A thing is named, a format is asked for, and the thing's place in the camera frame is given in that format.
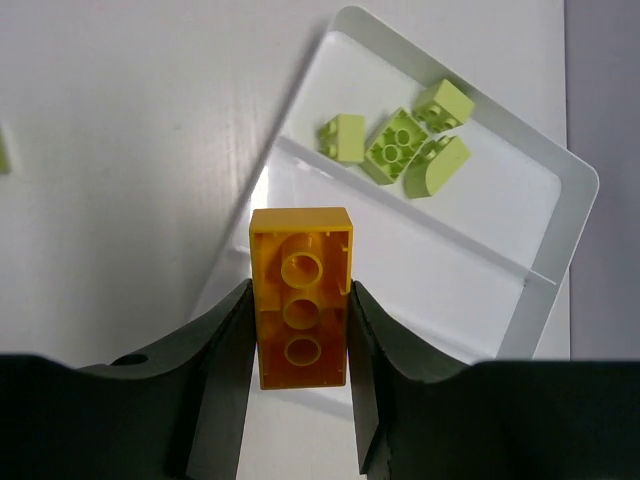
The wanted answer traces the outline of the orange lego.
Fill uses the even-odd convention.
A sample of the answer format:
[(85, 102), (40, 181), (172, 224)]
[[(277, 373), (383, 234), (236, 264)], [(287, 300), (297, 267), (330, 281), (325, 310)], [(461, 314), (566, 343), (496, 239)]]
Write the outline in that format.
[(345, 384), (353, 233), (343, 207), (253, 211), (249, 245), (262, 389)]

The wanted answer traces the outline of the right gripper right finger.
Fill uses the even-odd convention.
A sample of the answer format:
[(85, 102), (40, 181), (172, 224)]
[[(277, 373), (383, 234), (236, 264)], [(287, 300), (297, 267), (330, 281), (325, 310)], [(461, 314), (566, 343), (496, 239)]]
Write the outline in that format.
[(420, 477), (447, 437), (436, 386), (468, 365), (403, 326), (359, 281), (349, 295), (348, 349), (360, 473)]

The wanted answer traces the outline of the pale green lego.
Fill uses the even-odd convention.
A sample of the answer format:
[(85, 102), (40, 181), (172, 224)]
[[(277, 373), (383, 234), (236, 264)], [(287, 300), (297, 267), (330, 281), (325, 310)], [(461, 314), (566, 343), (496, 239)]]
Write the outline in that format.
[(415, 154), (404, 175), (404, 191), (409, 199), (433, 196), (446, 181), (449, 167), (445, 161), (451, 157), (449, 144), (458, 147), (457, 136), (443, 136), (426, 142)]

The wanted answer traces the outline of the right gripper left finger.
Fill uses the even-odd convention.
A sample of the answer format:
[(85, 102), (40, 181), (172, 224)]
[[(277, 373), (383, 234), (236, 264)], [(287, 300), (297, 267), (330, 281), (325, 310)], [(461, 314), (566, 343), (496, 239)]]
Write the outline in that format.
[(256, 340), (242, 281), (217, 305), (109, 365), (82, 368), (97, 403), (77, 479), (233, 479)]

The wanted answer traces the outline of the white divided tray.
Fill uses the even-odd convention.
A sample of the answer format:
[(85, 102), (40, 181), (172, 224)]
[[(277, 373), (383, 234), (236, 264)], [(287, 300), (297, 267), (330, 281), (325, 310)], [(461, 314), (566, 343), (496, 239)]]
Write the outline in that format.
[[(475, 104), (456, 130), (470, 159), (434, 196), (378, 185), (319, 154), (339, 113), (375, 129), (448, 79)], [(353, 277), (398, 322), (468, 364), (538, 359), (540, 341), (599, 190), (597, 172), (362, 7), (323, 33), (259, 160), (197, 305), (251, 274), (249, 221), (269, 207), (338, 206), (354, 225)]]

